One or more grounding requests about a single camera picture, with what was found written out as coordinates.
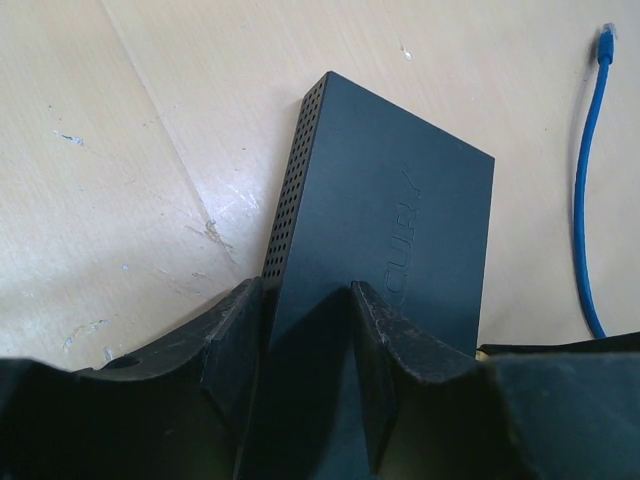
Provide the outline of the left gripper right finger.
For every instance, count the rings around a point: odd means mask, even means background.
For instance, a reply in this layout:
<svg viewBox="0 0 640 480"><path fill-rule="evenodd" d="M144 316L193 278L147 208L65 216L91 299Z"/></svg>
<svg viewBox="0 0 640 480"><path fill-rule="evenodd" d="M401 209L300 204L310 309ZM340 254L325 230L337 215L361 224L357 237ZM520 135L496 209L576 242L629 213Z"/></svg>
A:
<svg viewBox="0 0 640 480"><path fill-rule="evenodd" d="M351 287L371 472L382 479L635 479L639 337L464 354Z"/></svg>

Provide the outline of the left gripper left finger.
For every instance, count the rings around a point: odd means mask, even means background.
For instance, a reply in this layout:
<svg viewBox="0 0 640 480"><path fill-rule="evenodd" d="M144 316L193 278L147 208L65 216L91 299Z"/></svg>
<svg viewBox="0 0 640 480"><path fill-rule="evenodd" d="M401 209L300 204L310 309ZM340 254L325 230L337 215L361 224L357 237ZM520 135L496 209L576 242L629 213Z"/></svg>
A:
<svg viewBox="0 0 640 480"><path fill-rule="evenodd" d="M1 363L5 479L230 479L259 356L263 285L99 369Z"/></svg>

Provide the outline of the black network switch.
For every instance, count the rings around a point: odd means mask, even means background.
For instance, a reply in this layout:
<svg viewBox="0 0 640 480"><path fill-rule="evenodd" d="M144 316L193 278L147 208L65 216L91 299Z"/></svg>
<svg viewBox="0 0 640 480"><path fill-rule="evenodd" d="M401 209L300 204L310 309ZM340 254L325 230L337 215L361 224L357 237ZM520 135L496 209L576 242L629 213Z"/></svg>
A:
<svg viewBox="0 0 640 480"><path fill-rule="evenodd" d="M304 96L262 278L263 356L239 475L370 475L349 289L475 350L493 158L328 72Z"/></svg>

